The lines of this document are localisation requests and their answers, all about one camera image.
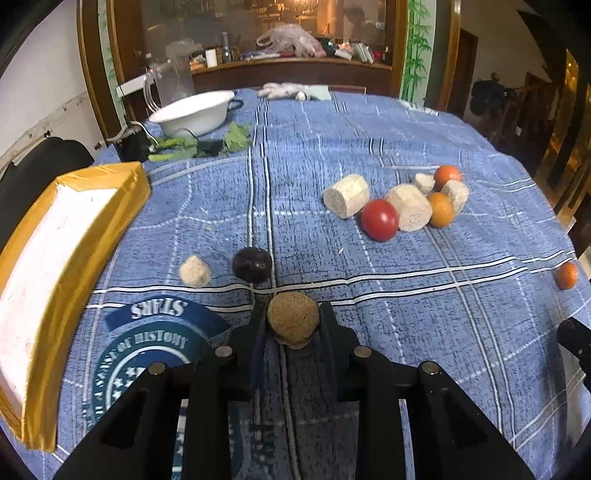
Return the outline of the dark purple plum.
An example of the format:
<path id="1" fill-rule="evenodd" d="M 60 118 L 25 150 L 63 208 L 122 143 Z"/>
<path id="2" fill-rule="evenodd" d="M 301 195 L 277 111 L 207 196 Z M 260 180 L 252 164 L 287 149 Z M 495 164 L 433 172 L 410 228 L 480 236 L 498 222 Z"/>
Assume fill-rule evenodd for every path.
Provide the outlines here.
<path id="1" fill-rule="evenodd" d="M 252 284 L 259 284 L 270 279 L 273 260 L 270 253 L 256 247 L 245 247 L 232 258 L 233 274 L 239 279 Z"/>

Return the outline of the red tomato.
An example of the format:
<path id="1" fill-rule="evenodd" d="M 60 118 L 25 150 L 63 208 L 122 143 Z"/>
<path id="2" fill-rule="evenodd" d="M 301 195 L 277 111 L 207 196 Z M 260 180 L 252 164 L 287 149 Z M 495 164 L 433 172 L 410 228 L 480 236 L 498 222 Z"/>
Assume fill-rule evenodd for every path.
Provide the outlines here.
<path id="1" fill-rule="evenodd" d="M 399 229 L 399 215 L 387 200 L 376 199 L 363 208 L 361 223 L 370 238 L 386 242 L 392 239 Z"/>

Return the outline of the orange tangerine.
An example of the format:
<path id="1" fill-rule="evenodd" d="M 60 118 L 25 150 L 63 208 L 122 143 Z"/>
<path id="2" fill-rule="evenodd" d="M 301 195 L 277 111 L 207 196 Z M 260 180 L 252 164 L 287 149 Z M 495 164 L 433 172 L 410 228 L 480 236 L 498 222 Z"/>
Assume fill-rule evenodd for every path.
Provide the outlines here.
<path id="1" fill-rule="evenodd" d="M 573 262 L 565 262 L 556 273 L 555 280 L 561 290 L 570 290 L 578 282 L 579 274 L 576 265 Z"/>

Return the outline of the beige foam piece right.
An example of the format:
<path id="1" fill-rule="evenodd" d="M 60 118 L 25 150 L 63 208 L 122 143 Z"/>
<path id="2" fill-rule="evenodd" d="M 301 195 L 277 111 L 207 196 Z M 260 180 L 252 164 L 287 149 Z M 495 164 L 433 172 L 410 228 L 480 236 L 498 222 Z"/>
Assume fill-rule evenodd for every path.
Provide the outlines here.
<path id="1" fill-rule="evenodd" d="M 455 214 L 460 214 L 469 198 L 468 186 L 462 181 L 451 179 L 444 184 L 441 192 L 450 200 Z"/>

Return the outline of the white enamel bowl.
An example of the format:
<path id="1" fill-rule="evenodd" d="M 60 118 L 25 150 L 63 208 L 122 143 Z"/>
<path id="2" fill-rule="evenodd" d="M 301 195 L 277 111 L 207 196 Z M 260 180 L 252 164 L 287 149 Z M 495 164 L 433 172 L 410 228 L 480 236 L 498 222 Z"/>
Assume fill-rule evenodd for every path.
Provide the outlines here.
<path id="1" fill-rule="evenodd" d="M 243 101 L 231 90 L 195 94 L 158 109 L 148 117 L 167 137 L 192 138 L 211 133 L 225 122 L 228 113 Z"/>

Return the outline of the white work gloves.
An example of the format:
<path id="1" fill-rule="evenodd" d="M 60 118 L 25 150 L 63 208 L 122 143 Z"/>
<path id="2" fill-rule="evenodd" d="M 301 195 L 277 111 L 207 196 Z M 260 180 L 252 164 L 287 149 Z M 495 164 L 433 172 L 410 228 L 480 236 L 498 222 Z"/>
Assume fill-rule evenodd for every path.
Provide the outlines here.
<path id="1" fill-rule="evenodd" d="M 297 101 L 331 101 L 327 85 L 306 85 L 299 83 L 266 83 L 257 91 L 257 97 L 267 100 L 294 99 Z"/>

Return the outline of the small beige foam piece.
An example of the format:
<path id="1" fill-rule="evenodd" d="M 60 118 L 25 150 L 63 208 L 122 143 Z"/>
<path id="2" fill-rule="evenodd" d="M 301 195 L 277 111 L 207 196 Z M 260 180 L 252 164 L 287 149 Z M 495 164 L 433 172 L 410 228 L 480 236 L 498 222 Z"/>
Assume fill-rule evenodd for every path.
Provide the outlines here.
<path id="1" fill-rule="evenodd" d="M 424 194 L 429 195 L 435 188 L 436 180 L 433 175 L 426 173 L 417 173 L 413 184 Z"/>

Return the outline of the blue plaid tablecloth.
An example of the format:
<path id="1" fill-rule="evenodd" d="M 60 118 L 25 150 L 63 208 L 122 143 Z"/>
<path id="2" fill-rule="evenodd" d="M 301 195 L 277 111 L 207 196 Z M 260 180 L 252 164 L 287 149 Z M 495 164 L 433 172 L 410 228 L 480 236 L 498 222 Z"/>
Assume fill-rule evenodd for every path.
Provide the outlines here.
<path id="1" fill-rule="evenodd" d="M 191 362 L 249 320 L 257 299 L 301 292 L 329 302 L 361 343 L 411 366 L 439 363 L 538 479 L 552 477 L 590 418 L 576 359 L 558 325 L 590 320 L 590 284 L 561 290 L 574 247 L 542 191 L 514 158 L 470 125 L 392 98 L 266 101 L 239 92 L 248 150 L 146 162 L 151 194 L 89 298 L 61 379 L 57 446 L 13 447 L 36 479 L 55 475 L 102 414 L 153 361 Z M 469 199 L 444 229 L 380 243 L 322 202 L 360 174 L 374 198 L 453 165 Z M 270 253 L 270 279 L 232 272 L 245 247 Z M 191 288 L 196 255 L 211 282 Z"/>

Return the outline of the pink plastic bag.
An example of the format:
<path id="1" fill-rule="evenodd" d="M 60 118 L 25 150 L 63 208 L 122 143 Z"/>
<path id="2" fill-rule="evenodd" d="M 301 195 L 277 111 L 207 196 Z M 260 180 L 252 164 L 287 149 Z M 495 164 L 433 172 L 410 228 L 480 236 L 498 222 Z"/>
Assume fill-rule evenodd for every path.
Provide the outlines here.
<path id="1" fill-rule="evenodd" d="M 256 46 L 267 54 L 293 54 L 301 58 L 327 56 L 321 42 L 304 31 L 298 24 L 283 24 L 273 27 L 256 39 Z"/>

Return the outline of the yellow taped foam tray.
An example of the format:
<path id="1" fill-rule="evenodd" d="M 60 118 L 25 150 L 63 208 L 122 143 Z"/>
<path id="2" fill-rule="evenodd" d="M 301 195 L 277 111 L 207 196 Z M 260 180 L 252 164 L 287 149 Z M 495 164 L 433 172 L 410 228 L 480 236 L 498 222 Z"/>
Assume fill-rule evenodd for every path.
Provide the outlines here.
<path id="1" fill-rule="evenodd" d="M 27 448 L 53 452 L 67 355 L 108 258 L 150 195 L 138 162 L 53 180 L 1 252 L 1 416 Z"/>

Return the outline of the wooden sideboard counter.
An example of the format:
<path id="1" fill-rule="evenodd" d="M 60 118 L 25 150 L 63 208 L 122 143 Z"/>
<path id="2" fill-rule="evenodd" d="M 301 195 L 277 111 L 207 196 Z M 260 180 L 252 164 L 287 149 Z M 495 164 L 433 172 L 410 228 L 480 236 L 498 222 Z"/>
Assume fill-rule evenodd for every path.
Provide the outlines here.
<path id="1" fill-rule="evenodd" d="M 260 89 L 266 83 L 327 85 L 332 91 L 394 96 L 393 68 L 339 58 L 277 58 L 239 61 L 192 74 L 197 93 Z"/>

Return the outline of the small beige foam ball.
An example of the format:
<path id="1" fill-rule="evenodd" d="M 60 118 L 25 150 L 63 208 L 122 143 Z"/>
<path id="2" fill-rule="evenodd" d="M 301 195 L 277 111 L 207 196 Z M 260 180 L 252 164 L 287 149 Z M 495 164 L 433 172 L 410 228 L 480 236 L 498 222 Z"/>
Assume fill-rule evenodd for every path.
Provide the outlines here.
<path id="1" fill-rule="evenodd" d="M 180 265 L 178 274 L 183 284 L 191 288 L 202 288 L 211 282 L 211 268 L 196 255 Z"/>

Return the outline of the black leather sofa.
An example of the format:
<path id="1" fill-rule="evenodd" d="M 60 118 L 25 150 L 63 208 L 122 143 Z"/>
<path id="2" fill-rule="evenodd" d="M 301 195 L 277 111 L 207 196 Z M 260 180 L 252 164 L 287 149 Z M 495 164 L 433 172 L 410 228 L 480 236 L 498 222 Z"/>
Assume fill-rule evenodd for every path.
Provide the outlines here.
<path id="1" fill-rule="evenodd" d="M 1 248 L 49 184 L 92 163 L 93 157 L 82 143 L 59 137 L 44 139 L 18 165 L 10 163 L 1 179 Z"/>

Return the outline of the large beige foam cylinder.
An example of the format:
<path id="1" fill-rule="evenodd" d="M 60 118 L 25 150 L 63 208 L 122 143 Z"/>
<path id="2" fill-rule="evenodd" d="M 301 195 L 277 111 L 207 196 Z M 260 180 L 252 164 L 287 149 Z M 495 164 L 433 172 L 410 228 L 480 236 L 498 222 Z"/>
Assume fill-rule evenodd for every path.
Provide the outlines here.
<path id="1" fill-rule="evenodd" d="M 370 186 L 362 175 L 351 174 L 325 189 L 322 200 L 339 218 L 349 219 L 370 201 Z"/>

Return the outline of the brown fuzzy round fruit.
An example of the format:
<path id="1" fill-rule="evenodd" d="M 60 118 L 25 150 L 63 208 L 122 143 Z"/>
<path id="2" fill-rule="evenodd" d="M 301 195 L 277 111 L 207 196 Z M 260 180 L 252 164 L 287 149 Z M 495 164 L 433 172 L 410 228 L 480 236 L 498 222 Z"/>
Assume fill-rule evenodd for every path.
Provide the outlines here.
<path id="1" fill-rule="evenodd" d="M 300 292 L 283 292 L 270 300 L 267 322 L 276 339 L 291 349 L 304 348 L 320 323 L 318 303 Z"/>

